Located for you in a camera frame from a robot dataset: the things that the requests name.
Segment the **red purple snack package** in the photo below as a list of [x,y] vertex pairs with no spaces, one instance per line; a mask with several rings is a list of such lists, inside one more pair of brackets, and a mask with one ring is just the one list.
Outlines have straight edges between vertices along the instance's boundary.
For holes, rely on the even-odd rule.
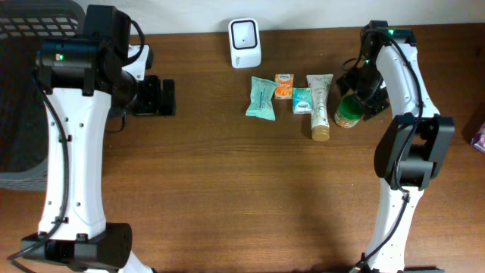
[[485,153],[485,123],[482,123],[479,130],[471,140],[471,146],[476,150]]

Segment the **teal pouch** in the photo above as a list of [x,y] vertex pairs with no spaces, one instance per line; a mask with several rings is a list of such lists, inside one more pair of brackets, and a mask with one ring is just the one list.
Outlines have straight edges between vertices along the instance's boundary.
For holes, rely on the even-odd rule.
[[277,84],[259,77],[252,77],[251,84],[250,103],[246,116],[275,121],[276,116],[271,100]]

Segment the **white cream tube gold cap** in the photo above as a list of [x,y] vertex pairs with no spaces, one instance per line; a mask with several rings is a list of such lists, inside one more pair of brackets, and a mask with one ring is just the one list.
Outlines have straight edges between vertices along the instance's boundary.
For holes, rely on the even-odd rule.
[[311,138],[315,141],[330,139],[330,123],[327,115],[327,99],[333,80],[332,74],[307,75],[311,90]]

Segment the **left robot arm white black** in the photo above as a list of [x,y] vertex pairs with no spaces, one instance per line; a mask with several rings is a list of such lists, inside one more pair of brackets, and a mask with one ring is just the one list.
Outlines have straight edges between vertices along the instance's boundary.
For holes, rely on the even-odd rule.
[[107,221],[102,150],[110,115],[172,116],[175,83],[149,73],[151,47],[130,44],[137,23],[112,5],[90,5],[82,28],[40,47],[33,88],[47,115],[46,197],[35,233],[8,261],[64,266],[75,272],[148,272],[134,254],[127,223]]

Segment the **green lid glass jar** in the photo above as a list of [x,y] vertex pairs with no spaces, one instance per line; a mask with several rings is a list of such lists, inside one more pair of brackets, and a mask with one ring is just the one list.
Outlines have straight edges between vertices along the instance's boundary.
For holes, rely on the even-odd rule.
[[340,102],[334,115],[334,121],[342,128],[352,128],[362,119],[364,113],[357,96],[348,95],[343,97]]

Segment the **teal tissue pack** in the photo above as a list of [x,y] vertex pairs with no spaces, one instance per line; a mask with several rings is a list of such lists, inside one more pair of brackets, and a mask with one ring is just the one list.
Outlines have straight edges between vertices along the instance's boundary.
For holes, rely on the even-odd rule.
[[311,89],[294,88],[293,89],[293,114],[306,115],[312,110]]

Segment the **orange tissue pack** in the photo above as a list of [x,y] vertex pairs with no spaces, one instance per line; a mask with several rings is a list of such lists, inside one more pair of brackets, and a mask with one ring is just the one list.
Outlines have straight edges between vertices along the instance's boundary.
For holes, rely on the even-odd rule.
[[275,99],[291,99],[293,97],[293,74],[276,74],[275,83],[277,87],[274,91]]

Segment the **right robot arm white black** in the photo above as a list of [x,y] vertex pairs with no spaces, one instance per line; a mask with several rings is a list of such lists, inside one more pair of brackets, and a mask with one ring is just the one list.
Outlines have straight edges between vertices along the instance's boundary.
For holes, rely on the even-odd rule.
[[393,119],[374,153],[380,202],[374,232],[353,272],[403,272],[415,210],[439,174],[455,124],[427,93],[409,28],[372,20],[360,32],[359,55],[336,82],[372,118],[387,108]]

